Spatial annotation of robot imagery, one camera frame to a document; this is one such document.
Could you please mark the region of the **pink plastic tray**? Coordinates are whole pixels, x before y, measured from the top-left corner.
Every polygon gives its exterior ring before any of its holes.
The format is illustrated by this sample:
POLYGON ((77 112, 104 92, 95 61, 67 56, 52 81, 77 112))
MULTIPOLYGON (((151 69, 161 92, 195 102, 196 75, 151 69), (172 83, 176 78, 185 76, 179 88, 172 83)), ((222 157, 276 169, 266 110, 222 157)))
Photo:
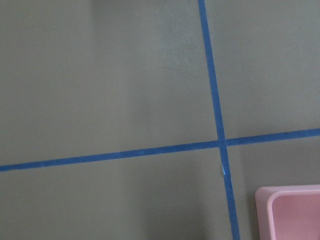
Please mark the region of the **pink plastic tray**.
POLYGON ((255 192, 261 240, 318 240, 320 186, 261 187, 255 192))

